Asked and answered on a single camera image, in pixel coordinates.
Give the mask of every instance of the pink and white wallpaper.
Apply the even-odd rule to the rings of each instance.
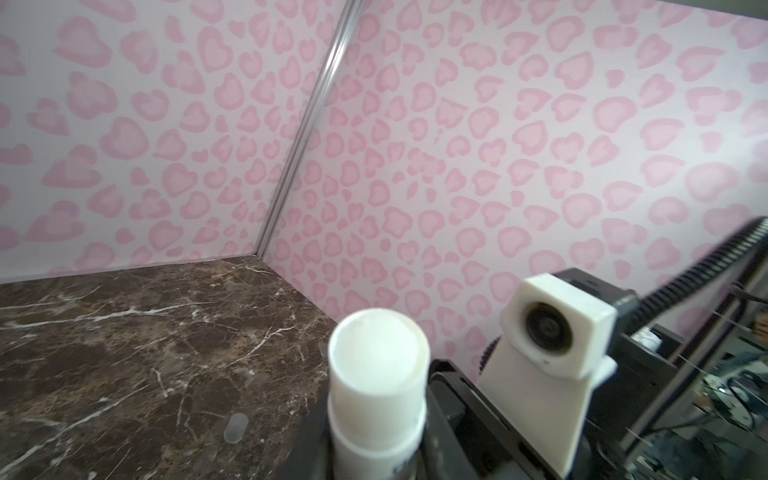
[[[0,282],[253,252],[343,0],[0,0]]]
[[[645,0],[374,0],[267,261],[471,376],[520,279],[646,293],[768,214],[768,22]],[[663,321],[689,335],[698,307]]]

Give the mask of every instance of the brown marble tabletop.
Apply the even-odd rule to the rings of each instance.
[[[334,325],[255,257],[0,285],[0,480],[272,478]]]

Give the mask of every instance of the black camera lens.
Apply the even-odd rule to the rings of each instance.
[[[552,305],[537,303],[525,316],[525,327],[534,343],[553,353],[564,353],[573,343],[568,321]]]

